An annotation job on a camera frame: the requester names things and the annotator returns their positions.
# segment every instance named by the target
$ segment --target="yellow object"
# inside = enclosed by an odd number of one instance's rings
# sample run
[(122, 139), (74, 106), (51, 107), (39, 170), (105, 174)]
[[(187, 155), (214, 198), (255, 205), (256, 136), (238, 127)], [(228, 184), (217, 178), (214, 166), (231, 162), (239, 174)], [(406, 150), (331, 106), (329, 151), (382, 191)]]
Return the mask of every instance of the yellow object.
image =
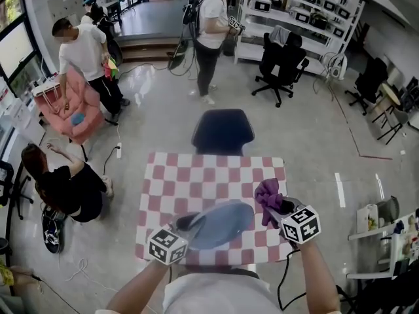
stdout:
[(5, 284), (6, 286), (14, 285), (13, 273), (1, 259), (0, 259), (0, 275), (3, 278), (3, 284)]
[(115, 65), (115, 63), (113, 62), (113, 60), (109, 59), (107, 62), (108, 66), (111, 68), (111, 70), (118, 70), (118, 67)]

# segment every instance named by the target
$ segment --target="power strip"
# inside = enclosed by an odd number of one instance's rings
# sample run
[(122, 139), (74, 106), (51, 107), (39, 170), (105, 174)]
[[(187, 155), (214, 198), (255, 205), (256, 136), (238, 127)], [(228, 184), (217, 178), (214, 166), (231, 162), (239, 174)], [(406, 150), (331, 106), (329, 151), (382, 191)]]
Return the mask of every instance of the power strip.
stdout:
[(118, 159), (120, 159), (121, 157), (122, 157), (122, 143), (120, 142), (120, 143), (118, 143), (117, 144), (117, 147), (119, 147), (118, 149), (117, 149), (117, 158)]

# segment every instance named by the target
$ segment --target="stairs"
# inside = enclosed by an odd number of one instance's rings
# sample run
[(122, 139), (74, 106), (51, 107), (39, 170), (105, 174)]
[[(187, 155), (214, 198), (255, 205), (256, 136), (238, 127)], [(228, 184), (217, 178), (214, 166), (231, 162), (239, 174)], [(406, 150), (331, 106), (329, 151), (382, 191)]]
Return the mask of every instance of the stairs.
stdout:
[(178, 38), (167, 39), (118, 39), (124, 63), (137, 61), (168, 61), (168, 52), (174, 52)]

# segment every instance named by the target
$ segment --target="pink armchair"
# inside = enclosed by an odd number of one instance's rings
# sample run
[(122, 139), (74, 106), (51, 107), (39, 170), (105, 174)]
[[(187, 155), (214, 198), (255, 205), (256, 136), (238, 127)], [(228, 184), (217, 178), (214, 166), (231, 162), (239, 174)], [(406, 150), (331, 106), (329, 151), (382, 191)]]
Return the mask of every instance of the pink armchair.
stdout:
[[(64, 101), (61, 90), (56, 88), (35, 97), (35, 103), (44, 114), (50, 125), (60, 134), (82, 145), (103, 123), (104, 117), (100, 111), (100, 96), (85, 79), (70, 67), (67, 73), (67, 98), (69, 110), (64, 110)], [(72, 125), (71, 117), (76, 113), (82, 113), (84, 120)]]

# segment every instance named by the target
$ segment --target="backpack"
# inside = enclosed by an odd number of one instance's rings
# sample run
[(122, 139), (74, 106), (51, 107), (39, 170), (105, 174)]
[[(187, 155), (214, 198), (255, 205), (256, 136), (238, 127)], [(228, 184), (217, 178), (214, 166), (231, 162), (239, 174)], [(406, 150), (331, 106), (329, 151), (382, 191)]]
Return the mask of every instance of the backpack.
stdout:
[(184, 8), (185, 14), (183, 15), (183, 24), (186, 26), (188, 24), (194, 23), (195, 25), (194, 34), (192, 34), (192, 37), (194, 38), (197, 38), (199, 36), (199, 31), (200, 31), (199, 14), (200, 14), (201, 5), (203, 2), (204, 0), (190, 0), (189, 5), (185, 6)]

